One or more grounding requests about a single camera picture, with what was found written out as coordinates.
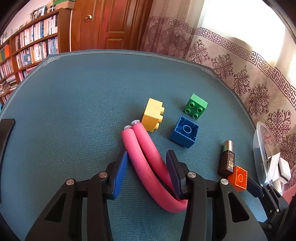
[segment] wooden shelf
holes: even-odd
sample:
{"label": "wooden shelf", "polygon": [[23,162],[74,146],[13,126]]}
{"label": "wooden shelf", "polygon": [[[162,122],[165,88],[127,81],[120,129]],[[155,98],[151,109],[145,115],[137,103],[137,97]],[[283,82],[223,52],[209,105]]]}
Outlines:
{"label": "wooden shelf", "polygon": [[6,80],[7,78],[9,78],[10,76],[14,75],[15,72],[10,73],[8,76],[5,76],[4,78],[0,79],[0,81],[2,80]]}
{"label": "wooden shelf", "polygon": [[11,57],[11,56],[8,56],[6,59],[2,60],[2,61],[0,62],[0,65],[3,64],[6,60],[8,60],[10,57]]}
{"label": "wooden shelf", "polygon": [[35,63],[28,64],[28,65],[26,65],[25,67],[22,67],[22,68],[18,69],[18,72],[19,72],[19,71],[22,71],[22,70],[24,70],[24,69],[28,69],[28,68],[34,67],[34,66],[40,64],[42,61],[43,61],[43,60],[39,60],[39,61],[37,61],[37,62],[35,62]]}
{"label": "wooden shelf", "polygon": [[18,49],[18,50],[15,51],[12,55],[16,55],[16,54],[19,53],[20,51],[22,51],[22,50],[24,50],[24,49],[26,49],[26,48],[29,48],[29,47],[33,46],[34,44],[37,44],[37,43],[39,43],[39,42],[42,42],[42,41],[47,40],[47,39],[50,39],[50,38],[54,38],[54,37],[56,37],[56,36],[57,36],[57,33],[54,33],[54,34],[48,35],[48,36],[46,36],[46,37],[43,37],[43,38],[41,38],[41,39],[38,39],[38,40],[36,40],[36,41],[34,41],[34,42],[32,42],[32,43],[30,43],[30,44],[28,44],[28,45],[26,45],[26,46],[20,48],[20,49]]}
{"label": "wooden shelf", "polygon": [[26,30],[27,28],[31,27],[32,25],[40,22],[40,21],[43,21],[45,19],[48,19],[49,17],[53,16],[53,15],[57,15],[60,11],[62,11],[61,9],[64,9],[64,8],[59,8],[57,10],[54,10],[52,12],[49,12],[47,14],[44,14],[43,16],[41,17],[38,17],[36,19],[34,19],[33,21],[29,22],[28,24],[26,24],[25,26],[23,26],[21,29],[19,29],[18,31],[16,31],[11,37],[14,37],[16,35],[19,35],[21,32],[23,32],[24,30]]}
{"label": "wooden shelf", "polygon": [[[16,79],[17,83],[20,84],[21,80],[20,80],[18,72],[28,69],[28,68],[31,68],[31,67],[34,67],[42,62],[42,61],[37,61],[37,62],[35,62],[33,64],[29,64],[23,68],[20,68],[20,69],[18,68],[17,59],[16,59],[17,54],[20,51],[33,46],[34,44],[37,44],[39,42],[45,41],[50,38],[57,37],[58,38],[59,53],[69,52],[70,51],[70,31],[69,31],[69,29],[70,29],[71,11],[72,11],[71,9],[60,8],[60,9],[54,10],[50,13],[47,13],[41,17],[38,17],[37,19],[34,19],[33,21],[31,21],[28,24],[26,24],[25,26],[23,26],[21,29],[16,31],[12,36],[10,36],[6,41],[4,41],[4,43],[0,46],[0,49],[3,48],[6,44],[9,44],[9,49],[10,49],[11,55],[8,58],[6,58],[4,61],[11,58],[12,68],[14,69],[14,72],[9,74],[8,76],[4,77],[2,80],[5,80],[5,79],[9,78],[10,76],[15,75],[15,79]],[[34,25],[40,21],[43,21],[45,19],[48,19],[51,16],[54,16],[57,14],[59,15],[58,23],[57,23],[58,24],[57,33],[54,33],[54,34],[51,34],[51,35],[46,36],[44,38],[38,39],[38,40],[36,40],[36,41],[18,49],[18,50],[15,49],[15,40],[16,40],[17,35],[19,35],[21,32],[23,32],[27,28],[31,27],[32,25]],[[8,91],[7,93],[3,93],[2,95],[0,95],[0,97],[3,97],[3,96],[10,94],[10,93],[12,93],[12,91]],[[5,104],[4,101],[2,100],[2,98],[0,98],[0,103],[2,105]]]}
{"label": "wooden shelf", "polygon": [[9,95],[10,93],[12,93],[13,91],[11,91],[10,89],[7,89],[3,94],[0,95],[0,98],[6,95]]}

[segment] white plastic cap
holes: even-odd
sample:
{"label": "white plastic cap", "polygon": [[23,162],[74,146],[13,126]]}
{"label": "white plastic cap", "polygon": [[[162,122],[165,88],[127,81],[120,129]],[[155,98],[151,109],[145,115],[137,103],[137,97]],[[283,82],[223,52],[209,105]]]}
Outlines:
{"label": "white plastic cap", "polygon": [[135,124],[138,124],[140,122],[140,120],[133,120],[132,122],[131,122],[131,125],[133,126],[133,125],[135,125]]}
{"label": "white plastic cap", "polygon": [[292,175],[291,175],[289,163],[281,157],[279,158],[279,169],[281,171],[280,172],[281,176],[279,177],[279,180],[283,184],[286,184],[287,180],[289,181],[291,179]]}
{"label": "white plastic cap", "polygon": [[127,129],[130,129],[130,128],[131,128],[131,126],[125,126],[123,129],[127,130]]}
{"label": "white plastic cap", "polygon": [[283,190],[281,188],[281,182],[280,180],[275,180],[273,183],[272,183],[273,187],[279,192],[279,194],[283,195]]}

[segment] bottle label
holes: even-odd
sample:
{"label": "bottle label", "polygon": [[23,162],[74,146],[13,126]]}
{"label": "bottle label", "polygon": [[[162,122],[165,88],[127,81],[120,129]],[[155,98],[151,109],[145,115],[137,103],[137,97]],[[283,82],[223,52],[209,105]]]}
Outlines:
{"label": "bottle label", "polygon": [[228,159],[228,169],[233,170],[234,167],[234,155],[232,152],[229,153],[229,159]]}

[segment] pink foam tube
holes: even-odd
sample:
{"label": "pink foam tube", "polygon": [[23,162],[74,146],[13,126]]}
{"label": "pink foam tube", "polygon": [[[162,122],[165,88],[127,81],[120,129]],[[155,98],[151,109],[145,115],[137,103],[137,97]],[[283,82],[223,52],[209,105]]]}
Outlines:
{"label": "pink foam tube", "polygon": [[121,135],[136,173],[151,197],[168,212],[178,213],[184,211],[187,207],[187,200],[178,201],[174,199],[161,185],[143,155],[134,130],[123,130]]}
{"label": "pink foam tube", "polygon": [[132,129],[134,130],[138,143],[145,154],[148,162],[152,166],[153,170],[159,176],[159,178],[171,189],[173,190],[172,181],[170,179],[170,174],[168,172],[168,167],[163,161],[161,155],[159,154],[156,146],[154,145],[151,137],[146,131],[145,127],[141,122],[135,124]]}

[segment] curtain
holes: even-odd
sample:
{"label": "curtain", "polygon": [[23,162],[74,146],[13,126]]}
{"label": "curtain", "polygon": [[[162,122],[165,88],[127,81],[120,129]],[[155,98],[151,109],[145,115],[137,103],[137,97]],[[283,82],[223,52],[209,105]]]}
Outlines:
{"label": "curtain", "polygon": [[154,0],[141,50],[212,68],[277,141],[296,185],[296,45],[262,0]]}

